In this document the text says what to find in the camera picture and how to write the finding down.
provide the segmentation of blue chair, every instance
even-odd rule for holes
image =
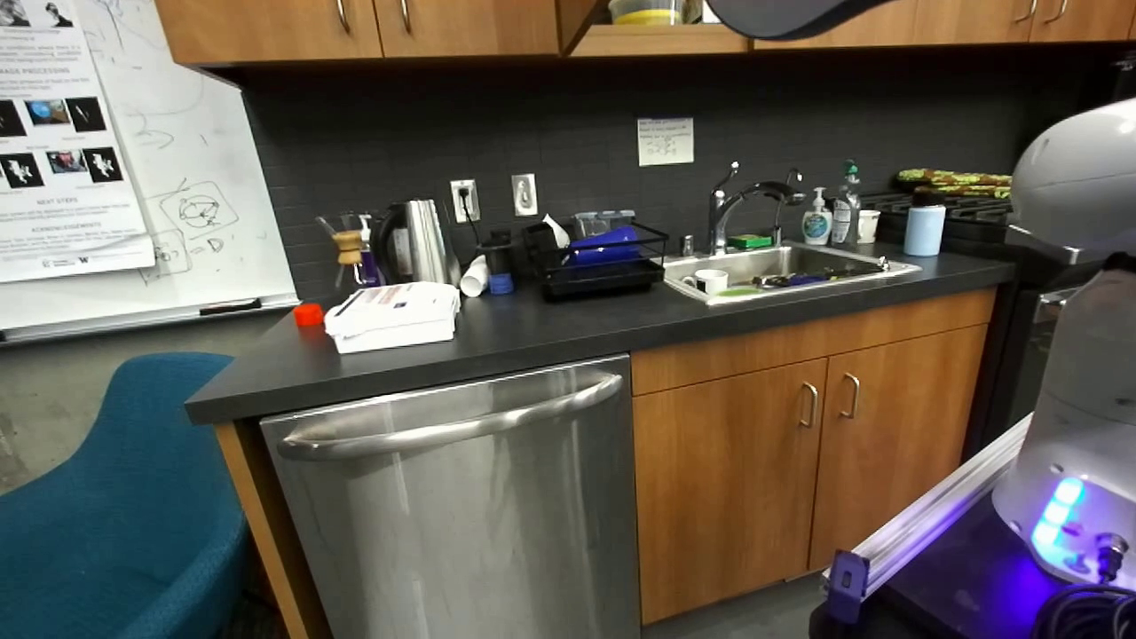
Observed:
[[[85,444],[0,497],[5,639],[225,633],[253,548],[209,425],[184,416],[225,363],[128,359]]]

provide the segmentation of cup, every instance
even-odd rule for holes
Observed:
[[[879,229],[879,210],[859,210],[855,243],[872,246]]]
[[[509,300],[513,291],[513,281],[509,271],[490,272],[490,300]]]
[[[948,207],[941,207],[941,204],[911,207],[910,229],[900,239],[900,251],[904,257],[937,257],[943,246],[943,223],[948,223]]]
[[[694,271],[694,281],[702,283],[706,296],[720,296],[730,283],[730,272],[723,272],[723,271]]]

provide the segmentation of lower cabinet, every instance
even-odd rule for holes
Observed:
[[[633,356],[641,621],[831,563],[961,457],[994,291]]]

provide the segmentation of dark gray wall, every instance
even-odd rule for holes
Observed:
[[[897,167],[1012,169],[1026,137],[1102,92],[1113,57],[1042,46],[380,65],[255,78],[250,105],[291,272],[328,303],[335,249],[321,212],[434,195],[452,219],[447,181],[479,176],[484,229],[521,229],[509,176],[534,169],[554,216],[633,207],[676,239],[702,239],[728,160],[744,176],[802,167],[834,185],[855,158],[865,188],[889,188]],[[700,165],[633,167],[634,116],[694,116]]]

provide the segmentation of dishwasher handle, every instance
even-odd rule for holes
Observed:
[[[619,388],[622,388],[622,378],[601,372],[593,388],[573,391],[564,397],[535,402],[535,405],[490,412],[479,419],[414,425],[397,433],[358,433],[358,437],[356,433],[344,437],[328,425],[321,431],[297,425],[280,444],[296,457],[362,457],[362,455],[386,455],[386,451],[410,451],[410,449],[439,449],[439,444],[471,442],[502,431],[517,431],[535,419],[593,410],[607,402]]]

